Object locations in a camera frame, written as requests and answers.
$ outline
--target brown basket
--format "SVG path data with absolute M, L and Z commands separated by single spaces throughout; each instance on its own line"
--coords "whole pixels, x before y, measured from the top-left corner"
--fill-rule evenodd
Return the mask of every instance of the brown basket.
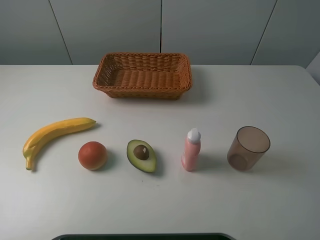
M 92 84 L 111 98 L 176 100 L 192 87 L 190 62 L 181 53 L 108 53 Z

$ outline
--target plastic cup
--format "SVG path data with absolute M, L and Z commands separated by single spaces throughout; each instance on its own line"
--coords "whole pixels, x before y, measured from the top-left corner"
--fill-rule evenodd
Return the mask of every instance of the plastic cup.
M 231 167 L 238 171 L 250 170 L 269 150 L 271 145 L 267 134 L 254 126 L 238 130 L 227 153 Z

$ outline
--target cup rim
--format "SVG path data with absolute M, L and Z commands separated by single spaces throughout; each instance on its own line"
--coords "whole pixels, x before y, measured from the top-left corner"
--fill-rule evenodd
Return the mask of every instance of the cup rim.
M 267 137 L 268 140 L 269 140 L 269 146 L 268 146 L 268 148 L 267 148 L 265 151 L 251 151 L 251 150 L 247 149 L 245 146 L 243 146 L 242 143 L 239 141 L 238 133 L 240 132 L 241 129 L 244 129 L 244 128 L 254 128 L 254 129 L 258 129 L 259 131 L 263 132 L 263 134 L 266 135 L 266 137 Z M 255 127 L 255 126 L 243 126 L 243 127 L 239 128 L 239 130 L 236 132 L 236 135 L 235 135 L 235 136 L 236 136 L 236 140 L 238 141 L 238 143 L 239 143 L 245 150 L 249 151 L 250 153 L 254 153 L 254 154 L 264 154 L 264 153 L 265 153 L 266 151 L 268 151 L 268 150 L 270 149 L 270 147 L 271 147 L 271 141 L 270 141 L 269 136 L 268 136 L 264 131 L 262 131 L 260 128 Z

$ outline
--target white wall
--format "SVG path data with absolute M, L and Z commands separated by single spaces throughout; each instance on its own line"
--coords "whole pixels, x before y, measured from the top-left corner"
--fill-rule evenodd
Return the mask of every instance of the white wall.
M 309 64 L 306 70 L 311 74 L 311 76 L 316 80 L 320 85 L 320 52 Z

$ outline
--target toy fruit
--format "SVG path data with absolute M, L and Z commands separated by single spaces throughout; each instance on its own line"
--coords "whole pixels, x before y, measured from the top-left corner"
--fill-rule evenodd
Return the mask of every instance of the toy fruit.
M 78 117 L 58 121 L 48 126 L 40 128 L 26 141 L 23 146 L 23 156 L 26 159 L 26 169 L 32 170 L 36 155 L 51 140 L 76 132 L 92 128 L 96 124 L 95 120 L 87 117 Z
M 80 148 L 78 159 L 84 168 L 97 170 L 107 162 L 107 149 L 97 141 L 87 142 Z
M 141 140 L 131 140 L 126 147 L 129 162 L 137 169 L 153 173 L 157 167 L 157 157 L 153 148 Z

